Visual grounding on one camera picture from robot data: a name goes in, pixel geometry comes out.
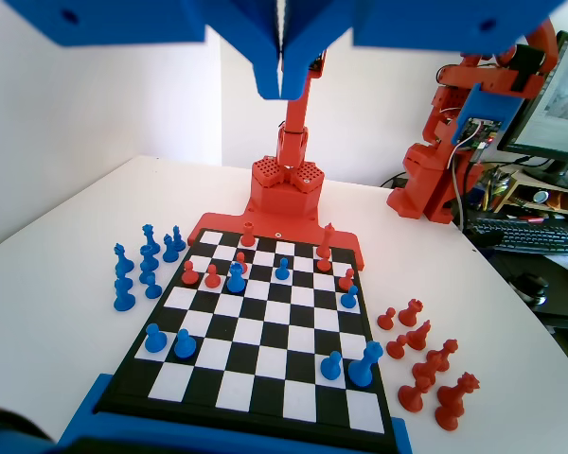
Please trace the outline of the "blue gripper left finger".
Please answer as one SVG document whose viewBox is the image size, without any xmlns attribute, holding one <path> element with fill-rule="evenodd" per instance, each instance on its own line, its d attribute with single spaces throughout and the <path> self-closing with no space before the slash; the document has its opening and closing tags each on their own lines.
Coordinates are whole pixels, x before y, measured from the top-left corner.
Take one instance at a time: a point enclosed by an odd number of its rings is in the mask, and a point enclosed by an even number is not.
<svg viewBox="0 0 568 454">
<path fill-rule="evenodd" d="M 253 66 L 257 91 L 279 99 L 275 1 L 9 1 L 61 46 L 201 43 L 208 27 Z"/>
</svg>

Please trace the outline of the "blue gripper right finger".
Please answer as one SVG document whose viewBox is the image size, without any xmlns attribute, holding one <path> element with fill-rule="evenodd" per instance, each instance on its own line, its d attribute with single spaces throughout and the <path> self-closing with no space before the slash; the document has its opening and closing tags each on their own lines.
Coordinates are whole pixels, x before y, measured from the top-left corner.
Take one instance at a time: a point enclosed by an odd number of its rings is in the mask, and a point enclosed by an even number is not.
<svg viewBox="0 0 568 454">
<path fill-rule="evenodd" d="M 526 1 L 288 1 L 283 97 L 302 96 L 310 64 L 348 29 L 357 46 L 500 53 L 559 5 Z"/>
</svg>

